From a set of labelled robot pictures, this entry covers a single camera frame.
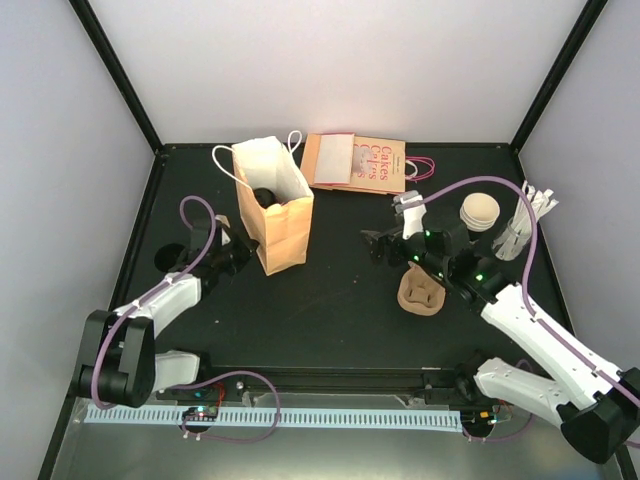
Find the orange paper bag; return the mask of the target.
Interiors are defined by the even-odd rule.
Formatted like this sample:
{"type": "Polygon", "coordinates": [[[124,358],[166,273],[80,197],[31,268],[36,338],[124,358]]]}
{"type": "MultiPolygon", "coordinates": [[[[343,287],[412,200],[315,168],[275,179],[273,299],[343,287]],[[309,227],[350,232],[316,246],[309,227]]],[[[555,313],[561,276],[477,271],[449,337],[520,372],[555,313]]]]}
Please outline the orange paper bag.
{"type": "Polygon", "coordinates": [[[285,143],[269,136],[217,145],[211,152],[216,167],[236,183],[240,217],[259,243],[257,255],[268,276],[307,259],[314,194],[293,157],[301,142],[302,133],[293,130],[285,143]],[[261,208],[256,188],[268,188],[279,203],[261,208]]]}

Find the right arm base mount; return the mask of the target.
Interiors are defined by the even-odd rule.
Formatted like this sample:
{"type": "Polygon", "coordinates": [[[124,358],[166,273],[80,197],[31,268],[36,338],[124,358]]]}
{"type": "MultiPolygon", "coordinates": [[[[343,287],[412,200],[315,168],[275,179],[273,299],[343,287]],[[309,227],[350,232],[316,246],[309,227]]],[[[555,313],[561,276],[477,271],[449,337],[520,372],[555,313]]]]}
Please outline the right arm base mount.
{"type": "Polygon", "coordinates": [[[434,405],[480,407],[497,403],[480,392],[470,375],[453,369],[423,371],[420,387],[409,396],[434,405]]]}

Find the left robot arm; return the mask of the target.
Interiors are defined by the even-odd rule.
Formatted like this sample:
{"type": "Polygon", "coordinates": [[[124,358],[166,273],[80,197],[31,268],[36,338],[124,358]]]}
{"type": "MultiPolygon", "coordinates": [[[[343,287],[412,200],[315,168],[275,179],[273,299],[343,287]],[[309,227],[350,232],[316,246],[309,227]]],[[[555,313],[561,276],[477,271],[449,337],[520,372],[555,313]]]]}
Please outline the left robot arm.
{"type": "Polygon", "coordinates": [[[195,222],[188,245],[169,243],[157,250],[154,265],[164,274],[151,291],[113,311],[96,310],[86,319],[72,391],[91,397],[96,361],[103,358],[97,380],[99,401],[106,408],[137,408],[151,394],[180,386],[193,399],[214,388],[213,372],[193,352],[156,351],[156,338],[173,321],[197,305],[223,274],[239,273],[259,242],[232,228],[224,216],[214,224],[195,222]]]}

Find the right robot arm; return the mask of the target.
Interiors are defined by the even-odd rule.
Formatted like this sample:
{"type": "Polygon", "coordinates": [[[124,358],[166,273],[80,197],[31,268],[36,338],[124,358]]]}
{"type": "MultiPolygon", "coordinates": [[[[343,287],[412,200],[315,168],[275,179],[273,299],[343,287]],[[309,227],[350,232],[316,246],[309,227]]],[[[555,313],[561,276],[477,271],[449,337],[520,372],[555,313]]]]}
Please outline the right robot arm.
{"type": "Polygon", "coordinates": [[[361,233],[375,261],[411,262],[480,318],[521,347],[544,370],[524,371],[498,357],[454,379],[457,396],[505,400],[557,427],[583,457],[606,463],[639,427],[639,371],[594,353],[537,305],[499,264],[474,250],[464,223],[418,220],[361,233]]]}

